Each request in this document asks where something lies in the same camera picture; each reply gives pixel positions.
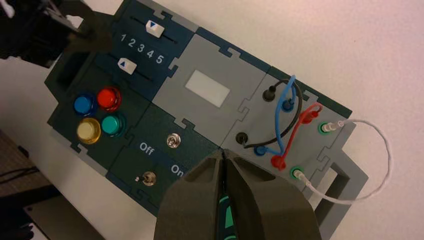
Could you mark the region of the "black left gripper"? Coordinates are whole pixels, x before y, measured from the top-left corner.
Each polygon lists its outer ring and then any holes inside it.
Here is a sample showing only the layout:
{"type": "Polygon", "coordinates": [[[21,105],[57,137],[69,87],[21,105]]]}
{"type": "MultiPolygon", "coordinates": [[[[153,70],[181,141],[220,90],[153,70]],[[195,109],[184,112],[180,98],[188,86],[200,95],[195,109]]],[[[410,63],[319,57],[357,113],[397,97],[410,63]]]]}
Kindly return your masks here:
{"type": "Polygon", "coordinates": [[[64,52],[108,52],[108,28],[83,0],[2,0],[0,58],[10,57],[49,68],[64,52]],[[68,16],[80,17],[87,29],[68,16]]]}

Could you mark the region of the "olive right gripper left finger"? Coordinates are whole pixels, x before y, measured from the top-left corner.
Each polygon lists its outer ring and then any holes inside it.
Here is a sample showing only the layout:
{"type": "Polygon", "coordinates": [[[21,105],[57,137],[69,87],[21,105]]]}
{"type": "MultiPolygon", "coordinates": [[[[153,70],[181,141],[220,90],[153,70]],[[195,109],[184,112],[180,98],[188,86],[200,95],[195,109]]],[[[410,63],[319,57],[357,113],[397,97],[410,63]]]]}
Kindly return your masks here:
{"type": "Polygon", "coordinates": [[[156,240],[216,239],[223,160],[223,150],[214,151],[166,191],[156,218],[156,240]]]}

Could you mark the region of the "olive right gripper right finger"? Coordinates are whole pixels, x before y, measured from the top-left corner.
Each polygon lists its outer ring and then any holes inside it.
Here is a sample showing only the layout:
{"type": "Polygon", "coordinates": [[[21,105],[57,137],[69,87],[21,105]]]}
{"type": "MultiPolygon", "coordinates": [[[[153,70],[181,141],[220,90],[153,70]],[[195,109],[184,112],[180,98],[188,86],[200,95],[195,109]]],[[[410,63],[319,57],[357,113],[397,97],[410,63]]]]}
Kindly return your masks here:
{"type": "Polygon", "coordinates": [[[224,191],[239,240],[320,240],[316,215],[303,193],[240,155],[222,152],[224,191]]]}

